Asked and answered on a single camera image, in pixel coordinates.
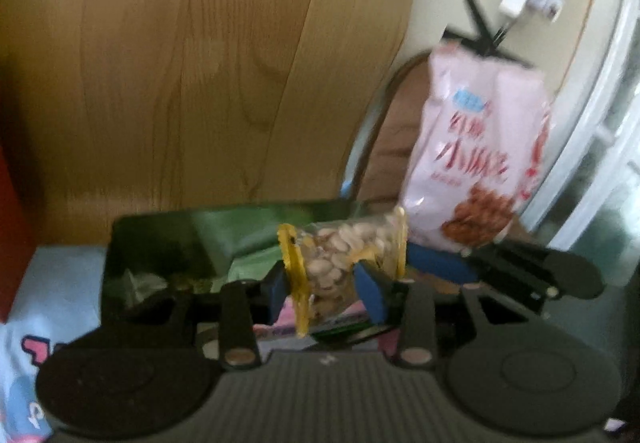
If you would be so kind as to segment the peanut packet yellow ends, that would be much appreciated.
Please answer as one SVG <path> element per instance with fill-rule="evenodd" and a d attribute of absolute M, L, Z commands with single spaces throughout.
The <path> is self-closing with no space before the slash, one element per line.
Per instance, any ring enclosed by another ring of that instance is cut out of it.
<path fill-rule="evenodd" d="M 408 218 L 404 208 L 349 218 L 278 228 L 282 261 L 291 284 L 298 333 L 311 319 L 328 319 L 357 301 L 352 270 L 370 262 L 394 281 L 405 277 Z"/>

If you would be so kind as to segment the pink snack bar box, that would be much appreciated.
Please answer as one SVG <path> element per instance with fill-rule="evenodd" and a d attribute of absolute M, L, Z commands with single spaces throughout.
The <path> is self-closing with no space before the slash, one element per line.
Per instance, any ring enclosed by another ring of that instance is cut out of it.
<path fill-rule="evenodd" d="M 359 330 L 374 326 L 366 308 L 361 301 L 349 305 L 345 311 L 328 319 L 311 319 L 306 330 L 305 337 L 316 333 L 337 333 L 338 330 Z M 254 333 L 257 340 L 298 338 L 302 336 L 298 333 L 294 304 L 290 297 L 283 303 L 281 312 L 272 325 L 256 324 Z"/>

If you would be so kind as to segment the large green snack packet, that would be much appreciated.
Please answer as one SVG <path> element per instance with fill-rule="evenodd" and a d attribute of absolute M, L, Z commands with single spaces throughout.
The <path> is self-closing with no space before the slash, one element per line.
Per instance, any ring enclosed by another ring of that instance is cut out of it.
<path fill-rule="evenodd" d="M 268 203 L 198 211 L 192 225 L 214 277 L 220 279 L 229 274 L 236 258 L 276 245 L 281 224 L 305 225 L 313 219 L 312 202 Z"/>

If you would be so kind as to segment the black tin box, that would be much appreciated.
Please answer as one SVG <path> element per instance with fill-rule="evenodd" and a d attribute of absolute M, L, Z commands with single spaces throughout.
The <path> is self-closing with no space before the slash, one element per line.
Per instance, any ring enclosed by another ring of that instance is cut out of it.
<path fill-rule="evenodd" d="M 311 223 L 363 218 L 370 213 L 362 203 L 348 200 L 309 201 L 314 204 Z M 112 227 L 101 291 L 101 321 L 111 325 L 157 293 L 185 295 L 200 310 L 217 306 L 219 291 L 232 281 L 261 281 L 282 260 L 276 245 L 236 258 L 229 274 L 214 277 L 206 251 L 192 225 L 192 209 L 124 216 Z"/>

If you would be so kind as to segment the large pink snack bag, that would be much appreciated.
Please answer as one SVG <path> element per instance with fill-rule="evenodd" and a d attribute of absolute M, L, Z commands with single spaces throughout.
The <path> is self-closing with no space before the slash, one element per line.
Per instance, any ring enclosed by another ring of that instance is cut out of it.
<path fill-rule="evenodd" d="M 400 193 L 415 244 L 459 252 L 506 233 L 541 177 L 544 74 L 456 42 L 428 56 L 428 96 Z"/>

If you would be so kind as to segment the brown chair cushion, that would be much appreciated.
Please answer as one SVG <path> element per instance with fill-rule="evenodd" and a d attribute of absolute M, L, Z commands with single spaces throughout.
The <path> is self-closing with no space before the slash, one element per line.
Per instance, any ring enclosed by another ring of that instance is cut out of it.
<path fill-rule="evenodd" d="M 401 207 L 402 184 L 419 136 L 422 109 L 428 96 L 430 75 L 427 62 L 431 51 L 407 62 L 390 81 L 387 91 L 390 105 L 386 108 L 382 123 L 374 131 L 366 162 L 360 166 L 357 197 L 375 210 Z"/>

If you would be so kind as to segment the red gift bag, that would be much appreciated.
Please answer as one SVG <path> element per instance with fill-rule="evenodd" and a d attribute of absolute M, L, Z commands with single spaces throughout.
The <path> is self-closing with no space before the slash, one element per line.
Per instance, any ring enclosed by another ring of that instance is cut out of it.
<path fill-rule="evenodd" d="M 0 317 L 5 324 L 30 261 L 37 249 L 9 172 L 0 159 Z"/>

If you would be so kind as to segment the wooden board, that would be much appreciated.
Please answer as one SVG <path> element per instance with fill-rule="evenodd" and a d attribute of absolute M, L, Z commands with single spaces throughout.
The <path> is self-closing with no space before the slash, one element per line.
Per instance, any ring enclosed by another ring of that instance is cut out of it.
<path fill-rule="evenodd" d="M 1 135 L 43 244 L 333 198 L 412 0 L 1 0 Z"/>

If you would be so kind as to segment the window frame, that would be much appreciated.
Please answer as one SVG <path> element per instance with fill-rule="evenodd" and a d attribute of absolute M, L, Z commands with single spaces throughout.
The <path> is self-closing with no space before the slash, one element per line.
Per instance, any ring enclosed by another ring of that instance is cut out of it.
<path fill-rule="evenodd" d="M 639 0 L 589 0 L 523 226 L 623 287 L 639 262 Z"/>

